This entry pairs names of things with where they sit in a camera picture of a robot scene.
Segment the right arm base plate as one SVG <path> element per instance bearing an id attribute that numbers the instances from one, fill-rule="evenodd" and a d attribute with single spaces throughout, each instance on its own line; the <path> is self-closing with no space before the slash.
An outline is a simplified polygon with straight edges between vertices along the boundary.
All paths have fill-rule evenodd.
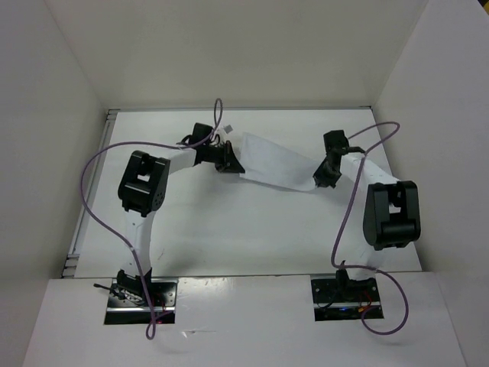
<path id="1" fill-rule="evenodd" d="M 383 319 L 381 298 L 374 278 L 350 280 L 340 291 L 335 278 L 312 278 L 311 288 L 316 322 Z"/>

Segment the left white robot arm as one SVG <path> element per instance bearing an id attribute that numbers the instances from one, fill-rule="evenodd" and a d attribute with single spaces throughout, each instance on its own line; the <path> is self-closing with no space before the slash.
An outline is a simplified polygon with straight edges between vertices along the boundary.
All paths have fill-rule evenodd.
<path id="1" fill-rule="evenodd" d="M 118 187 L 125 211 L 124 238 L 131 245 L 131 259 L 118 271 L 118 289 L 134 305 L 146 304 L 152 296 L 150 244 L 156 212 L 162 207 L 169 176 L 177 171 L 210 163 L 220 173 L 243 174 L 230 141 L 220 141 L 212 127 L 196 123 L 193 133 L 180 142 L 183 150 L 170 158 L 133 151 Z"/>

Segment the white skirt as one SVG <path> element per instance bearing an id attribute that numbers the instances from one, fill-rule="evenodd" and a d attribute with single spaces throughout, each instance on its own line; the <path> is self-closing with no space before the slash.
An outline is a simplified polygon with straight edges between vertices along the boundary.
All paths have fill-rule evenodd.
<path id="1" fill-rule="evenodd" d="M 238 160 L 244 168 L 242 179 L 300 192 L 317 188 L 313 174 L 318 161 L 265 138 L 244 133 Z"/>

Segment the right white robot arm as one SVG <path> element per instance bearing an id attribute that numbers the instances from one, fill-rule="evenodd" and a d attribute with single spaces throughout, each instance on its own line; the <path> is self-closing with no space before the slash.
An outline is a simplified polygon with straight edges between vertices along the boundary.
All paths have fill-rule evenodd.
<path id="1" fill-rule="evenodd" d="M 353 300 L 367 288 L 373 273 L 386 261 L 388 251 L 406 248 L 420 237 L 418 187 L 370 161 L 364 149 L 350 145 L 342 130 L 325 133 L 323 140 L 325 159 L 313 175 L 317 185 L 334 188 L 342 177 L 354 184 L 330 258 L 336 269 L 336 294 L 342 300 Z M 361 228 L 368 249 L 359 263 L 348 265 L 337 262 L 336 255 L 359 190 L 365 194 Z"/>

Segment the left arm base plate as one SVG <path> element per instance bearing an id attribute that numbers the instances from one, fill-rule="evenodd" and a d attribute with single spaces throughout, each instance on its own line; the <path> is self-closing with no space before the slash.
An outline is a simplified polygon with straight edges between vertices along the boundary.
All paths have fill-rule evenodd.
<path id="1" fill-rule="evenodd" d="M 151 303 L 157 324 L 174 324 L 176 315 L 177 280 L 153 279 L 150 291 Z M 142 297 L 122 290 L 115 279 L 111 287 L 103 286 L 109 291 L 105 311 L 105 325 L 143 325 L 151 321 L 148 302 Z"/>

